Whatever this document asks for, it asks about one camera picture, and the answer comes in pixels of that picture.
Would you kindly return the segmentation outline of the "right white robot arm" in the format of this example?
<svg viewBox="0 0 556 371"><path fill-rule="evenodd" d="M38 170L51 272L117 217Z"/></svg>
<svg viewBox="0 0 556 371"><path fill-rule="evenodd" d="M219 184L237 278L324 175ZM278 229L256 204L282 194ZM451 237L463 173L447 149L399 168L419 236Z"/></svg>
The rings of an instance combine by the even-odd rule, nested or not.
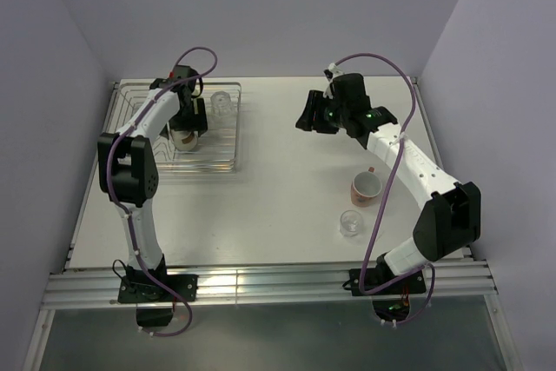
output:
<svg viewBox="0 0 556 371"><path fill-rule="evenodd" d="M397 291L410 275L480 238L481 193L443 171L411 140L385 107L372 105L357 73L330 78L324 91L311 90L297 129L334 135L343 129L390 169L420 208L409 239L381 255L375 267L362 266L358 292Z"/></svg>

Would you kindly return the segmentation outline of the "large clear plastic tumbler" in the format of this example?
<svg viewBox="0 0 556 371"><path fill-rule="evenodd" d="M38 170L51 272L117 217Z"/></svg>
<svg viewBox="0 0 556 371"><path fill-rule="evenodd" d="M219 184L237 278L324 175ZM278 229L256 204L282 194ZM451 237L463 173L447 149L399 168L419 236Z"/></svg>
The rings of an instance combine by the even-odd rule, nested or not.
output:
<svg viewBox="0 0 556 371"><path fill-rule="evenodd" d="M236 110L230 94L226 91L216 91L211 97L211 111L214 123L220 125L231 124L235 120Z"/></svg>

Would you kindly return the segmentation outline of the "pink patterned ceramic mug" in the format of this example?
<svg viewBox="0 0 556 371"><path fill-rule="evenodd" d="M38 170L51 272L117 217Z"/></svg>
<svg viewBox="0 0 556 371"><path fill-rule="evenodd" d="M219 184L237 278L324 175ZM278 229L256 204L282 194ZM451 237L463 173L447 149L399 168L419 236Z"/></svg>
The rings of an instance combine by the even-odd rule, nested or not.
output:
<svg viewBox="0 0 556 371"><path fill-rule="evenodd" d="M378 177L375 167L358 173L351 182L351 203L360 208L368 207L382 191L383 183Z"/></svg>

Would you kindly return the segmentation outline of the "brown metal-lined cup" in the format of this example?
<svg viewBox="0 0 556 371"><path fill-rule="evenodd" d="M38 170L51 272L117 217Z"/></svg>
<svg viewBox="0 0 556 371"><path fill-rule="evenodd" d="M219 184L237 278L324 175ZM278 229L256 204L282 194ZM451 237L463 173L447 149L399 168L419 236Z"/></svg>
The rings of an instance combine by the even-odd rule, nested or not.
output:
<svg viewBox="0 0 556 371"><path fill-rule="evenodd" d="M194 131L171 129L169 139L179 152L193 152L198 145L198 135Z"/></svg>

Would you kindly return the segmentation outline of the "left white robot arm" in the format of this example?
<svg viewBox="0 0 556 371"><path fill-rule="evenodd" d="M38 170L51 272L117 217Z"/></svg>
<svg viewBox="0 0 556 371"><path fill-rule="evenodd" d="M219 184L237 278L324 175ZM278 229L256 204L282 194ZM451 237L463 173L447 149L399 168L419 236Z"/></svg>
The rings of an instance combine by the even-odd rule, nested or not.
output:
<svg viewBox="0 0 556 371"><path fill-rule="evenodd" d="M115 133L101 134L97 142L100 187L116 205L129 249L122 284L145 301L175 294L156 238L152 201L159 173L153 143L161 136L179 151L196 147L208 130L202 91L202 77L193 70L186 69L185 76L173 70L150 84L147 98L127 123Z"/></svg>

